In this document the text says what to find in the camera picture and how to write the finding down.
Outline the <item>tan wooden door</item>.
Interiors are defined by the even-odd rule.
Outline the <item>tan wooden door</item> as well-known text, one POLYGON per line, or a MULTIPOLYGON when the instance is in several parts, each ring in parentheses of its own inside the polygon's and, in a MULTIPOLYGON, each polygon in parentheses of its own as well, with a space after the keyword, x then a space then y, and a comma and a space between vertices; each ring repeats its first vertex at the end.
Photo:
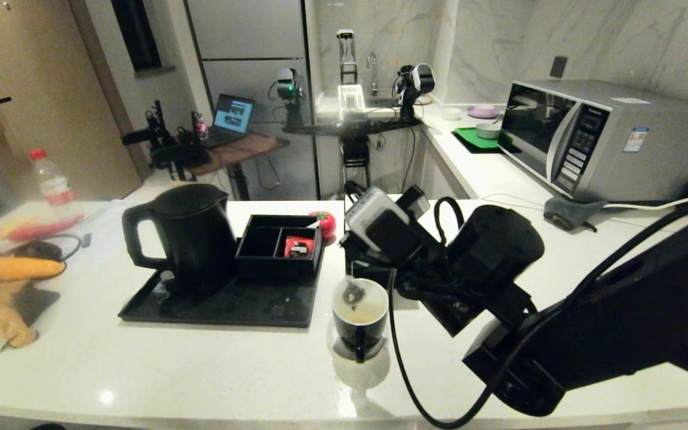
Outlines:
POLYGON ((40 196, 28 152, 45 149, 79 199, 141 185, 69 0, 0 0, 0 172, 40 196))

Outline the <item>tea bag with string tag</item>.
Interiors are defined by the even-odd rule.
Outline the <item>tea bag with string tag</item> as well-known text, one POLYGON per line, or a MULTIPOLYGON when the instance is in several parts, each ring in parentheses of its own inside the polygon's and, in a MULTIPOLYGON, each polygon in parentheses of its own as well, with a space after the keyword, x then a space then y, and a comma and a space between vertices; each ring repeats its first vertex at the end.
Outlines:
POLYGON ((345 286, 342 291, 342 300, 351 311, 356 311, 358 305, 366 295, 366 291, 361 286, 360 282, 355 278, 355 266, 361 266, 358 260, 352 260, 350 263, 350 272, 345 276, 345 286))

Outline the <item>red elongated object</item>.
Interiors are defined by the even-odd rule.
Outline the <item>red elongated object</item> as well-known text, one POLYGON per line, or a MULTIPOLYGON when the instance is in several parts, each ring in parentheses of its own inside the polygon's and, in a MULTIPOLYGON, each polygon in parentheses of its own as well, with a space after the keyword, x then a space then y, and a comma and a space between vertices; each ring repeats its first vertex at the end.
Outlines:
POLYGON ((5 235, 5 239, 10 241, 30 241, 63 232, 75 226, 84 218, 84 215, 77 215, 65 220, 51 223, 31 223, 14 228, 5 235))

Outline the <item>black tissue box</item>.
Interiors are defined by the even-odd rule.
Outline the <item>black tissue box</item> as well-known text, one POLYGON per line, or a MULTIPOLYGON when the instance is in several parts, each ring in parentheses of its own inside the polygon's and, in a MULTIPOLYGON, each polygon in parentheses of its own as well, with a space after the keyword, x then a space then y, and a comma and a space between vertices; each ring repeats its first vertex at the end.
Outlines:
POLYGON ((379 187, 368 188, 346 211, 348 273, 385 285, 390 268, 417 248, 411 215, 379 187))

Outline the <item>chrome faucet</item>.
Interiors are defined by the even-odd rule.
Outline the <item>chrome faucet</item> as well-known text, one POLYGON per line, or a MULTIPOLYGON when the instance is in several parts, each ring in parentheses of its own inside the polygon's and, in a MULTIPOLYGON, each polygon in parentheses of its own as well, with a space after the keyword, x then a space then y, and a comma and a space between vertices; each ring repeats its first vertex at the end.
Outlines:
POLYGON ((371 73, 371 90, 372 98, 379 95, 379 59, 374 51, 370 51, 366 57, 366 69, 371 73))

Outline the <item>dark window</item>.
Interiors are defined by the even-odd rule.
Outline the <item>dark window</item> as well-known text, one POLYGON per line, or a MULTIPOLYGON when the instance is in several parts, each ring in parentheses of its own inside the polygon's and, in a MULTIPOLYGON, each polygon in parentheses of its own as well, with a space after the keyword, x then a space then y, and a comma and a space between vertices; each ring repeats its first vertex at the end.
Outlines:
POLYGON ((161 67, 144 0, 111 0, 111 5, 134 71, 161 67))

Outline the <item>plastic water bottle red cap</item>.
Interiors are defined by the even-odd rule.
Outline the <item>plastic water bottle red cap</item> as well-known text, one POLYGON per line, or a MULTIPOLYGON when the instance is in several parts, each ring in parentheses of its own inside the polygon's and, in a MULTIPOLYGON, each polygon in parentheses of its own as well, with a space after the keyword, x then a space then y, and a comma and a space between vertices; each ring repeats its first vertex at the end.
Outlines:
POLYGON ((47 204, 54 210, 55 217, 69 220, 82 215, 75 191, 68 177, 49 159, 45 149, 31 149, 28 157, 33 163, 36 182, 47 204))

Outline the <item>wooden desk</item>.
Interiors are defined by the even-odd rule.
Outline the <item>wooden desk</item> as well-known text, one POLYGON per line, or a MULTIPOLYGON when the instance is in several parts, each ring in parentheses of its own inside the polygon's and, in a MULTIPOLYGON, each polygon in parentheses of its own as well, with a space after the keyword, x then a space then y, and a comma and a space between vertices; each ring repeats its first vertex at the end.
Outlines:
POLYGON ((217 145, 212 149, 203 148, 202 152, 208 155, 207 162, 185 169, 196 176, 227 169, 228 175, 235 181, 238 199, 250 199, 248 182, 241 163, 289 145, 290 141, 287 139, 269 134, 249 133, 234 142, 217 145))

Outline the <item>printed white paper sheet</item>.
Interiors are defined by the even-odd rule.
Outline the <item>printed white paper sheet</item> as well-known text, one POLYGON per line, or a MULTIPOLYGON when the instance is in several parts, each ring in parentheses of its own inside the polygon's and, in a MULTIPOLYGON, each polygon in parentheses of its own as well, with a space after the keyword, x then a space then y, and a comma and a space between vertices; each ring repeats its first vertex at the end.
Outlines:
POLYGON ((74 229, 76 236, 81 239, 81 248, 93 250, 111 248, 113 250, 125 245, 122 216, 129 208, 140 204, 142 204, 141 201, 123 201, 122 199, 104 202, 103 206, 90 213, 74 229))

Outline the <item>black mug white inside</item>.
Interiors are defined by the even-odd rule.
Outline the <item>black mug white inside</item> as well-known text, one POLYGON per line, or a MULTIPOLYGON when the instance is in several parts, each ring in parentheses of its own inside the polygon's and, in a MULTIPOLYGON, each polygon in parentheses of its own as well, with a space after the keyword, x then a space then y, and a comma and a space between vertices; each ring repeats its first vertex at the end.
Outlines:
POLYGON ((333 293, 332 311, 339 339, 352 359, 363 364, 383 343, 390 305, 387 291, 377 281, 357 280, 366 294, 356 311, 351 311, 342 300, 345 281, 333 293))

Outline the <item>black electric kettle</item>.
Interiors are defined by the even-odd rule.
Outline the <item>black electric kettle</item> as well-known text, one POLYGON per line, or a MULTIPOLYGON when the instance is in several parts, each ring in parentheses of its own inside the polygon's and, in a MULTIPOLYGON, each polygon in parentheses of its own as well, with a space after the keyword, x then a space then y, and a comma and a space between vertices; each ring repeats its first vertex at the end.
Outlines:
POLYGON ((237 274, 237 239, 227 215, 229 194, 210 183, 169 189, 122 215, 126 248, 136 266, 174 272, 180 288, 220 288, 237 274), (145 256, 137 227, 155 226, 164 258, 145 256))

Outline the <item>dark grey cloth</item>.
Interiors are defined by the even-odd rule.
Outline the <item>dark grey cloth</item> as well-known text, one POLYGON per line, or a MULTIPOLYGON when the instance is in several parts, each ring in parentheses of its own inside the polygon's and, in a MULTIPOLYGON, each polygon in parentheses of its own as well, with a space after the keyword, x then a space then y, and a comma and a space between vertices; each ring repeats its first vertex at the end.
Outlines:
POLYGON ((606 201, 578 203, 561 195, 553 196, 544 204, 543 218, 562 231, 571 232, 577 228, 585 228, 597 232, 595 226, 589 223, 589 219, 607 204, 606 201))

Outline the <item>black serving tray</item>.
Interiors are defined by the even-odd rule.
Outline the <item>black serving tray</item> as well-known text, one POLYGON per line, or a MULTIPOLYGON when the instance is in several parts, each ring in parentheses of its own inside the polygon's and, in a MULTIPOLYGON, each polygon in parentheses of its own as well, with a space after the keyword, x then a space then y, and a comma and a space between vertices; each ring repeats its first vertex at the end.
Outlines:
POLYGON ((186 293, 170 271, 156 271, 118 313, 123 321, 306 328, 321 262, 289 284, 235 279, 217 290, 186 293))

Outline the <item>green tray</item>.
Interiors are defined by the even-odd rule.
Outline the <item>green tray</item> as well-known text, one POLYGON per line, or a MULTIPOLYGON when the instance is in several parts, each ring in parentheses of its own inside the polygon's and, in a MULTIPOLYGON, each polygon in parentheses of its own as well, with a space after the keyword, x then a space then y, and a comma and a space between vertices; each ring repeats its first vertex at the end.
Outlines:
POLYGON ((502 154, 502 149, 514 149, 512 139, 506 133, 496 139, 478 136, 475 127, 456 128, 451 134, 472 154, 502 154))

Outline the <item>red tea packet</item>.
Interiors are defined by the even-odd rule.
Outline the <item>red tea packet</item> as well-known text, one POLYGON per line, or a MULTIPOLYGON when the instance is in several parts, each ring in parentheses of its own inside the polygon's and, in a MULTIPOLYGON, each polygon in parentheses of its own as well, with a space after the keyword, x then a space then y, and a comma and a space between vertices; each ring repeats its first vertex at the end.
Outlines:
POLYGON ((313 256, 315 242, 312 238, 302 236, 287 236, 285 238, 285 258, 311 258, 313 256))

